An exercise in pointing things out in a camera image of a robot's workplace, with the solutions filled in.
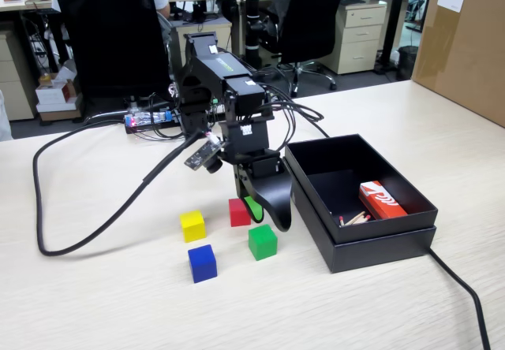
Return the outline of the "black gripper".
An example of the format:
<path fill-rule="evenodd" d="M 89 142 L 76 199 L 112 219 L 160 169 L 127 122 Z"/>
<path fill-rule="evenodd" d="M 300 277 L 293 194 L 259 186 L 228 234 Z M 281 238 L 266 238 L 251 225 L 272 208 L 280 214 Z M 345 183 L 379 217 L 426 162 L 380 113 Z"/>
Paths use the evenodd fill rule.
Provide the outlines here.
<path fill-rule="evenodd" d="M 276 151 L 237 155 L 234 178 L 239 203 L 235 204 L 236 223 L 261 223 L 264 209 L 281 232 L 291 227 L 290 174 L 281 166 Z"/>

